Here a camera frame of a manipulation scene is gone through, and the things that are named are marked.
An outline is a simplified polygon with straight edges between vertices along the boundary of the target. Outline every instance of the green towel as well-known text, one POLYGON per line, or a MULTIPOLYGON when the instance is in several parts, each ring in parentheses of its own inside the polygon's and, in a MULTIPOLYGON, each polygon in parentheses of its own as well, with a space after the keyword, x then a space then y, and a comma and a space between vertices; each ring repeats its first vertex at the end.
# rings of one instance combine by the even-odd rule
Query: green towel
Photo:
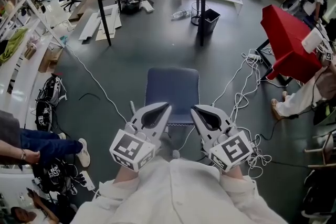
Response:
POLYGON ((8 41, 5 52, 0 55, 0 63, 6 62, 17 50, 21 44, 25 33, 28 31, 27 28, 20 28, 8 41))

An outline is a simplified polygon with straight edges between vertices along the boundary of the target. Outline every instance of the watch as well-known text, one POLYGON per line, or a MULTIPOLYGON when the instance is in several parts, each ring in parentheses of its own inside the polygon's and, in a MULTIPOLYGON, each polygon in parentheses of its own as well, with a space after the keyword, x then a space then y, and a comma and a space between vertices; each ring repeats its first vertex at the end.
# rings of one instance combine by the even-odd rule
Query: watch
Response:
POLYGON ((22 150, 21 159, 22 159, 22 160, 25 160, 25 159, 26 159, 26 153, 25 153, 24 150, 22 150))

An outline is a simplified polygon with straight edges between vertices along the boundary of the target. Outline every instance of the red table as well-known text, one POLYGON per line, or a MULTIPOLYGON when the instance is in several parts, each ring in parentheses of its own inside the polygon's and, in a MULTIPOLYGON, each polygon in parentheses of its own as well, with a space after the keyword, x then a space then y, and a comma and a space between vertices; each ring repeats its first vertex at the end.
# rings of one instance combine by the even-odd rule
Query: red table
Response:
MULTIPOLYGON (((261 25, 267 34, 268 40, 257 51, 262 55, 264 63, 268 67, 264 77, 267 76, 268 79, 272 80, 281 74, 306 83, 322 67, 316 55, 307 53, 301 43, 310 32, 309 27, 304 22, 274 5, 267 6, 262 11, 263 19, 261 25), (269 43, 276 59, 273 66, 262 53, 262 49, 269 43)), ((283 77, 281 79, 280 82, 282 84, 288 84, 291 80, 285 81, 283 77)))

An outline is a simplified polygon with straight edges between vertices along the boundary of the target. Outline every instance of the plastic bottle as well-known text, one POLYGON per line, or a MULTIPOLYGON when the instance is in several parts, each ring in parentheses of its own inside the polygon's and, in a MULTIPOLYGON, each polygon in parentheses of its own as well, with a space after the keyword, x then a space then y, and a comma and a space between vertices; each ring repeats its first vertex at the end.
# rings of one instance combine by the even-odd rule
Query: plastic bottle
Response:
POLYGON ((181 19, 184 17, 189 17, 191 15, 191 9, 181 10, 179 12, 175 12, 172 17, 173 19, 181 19))

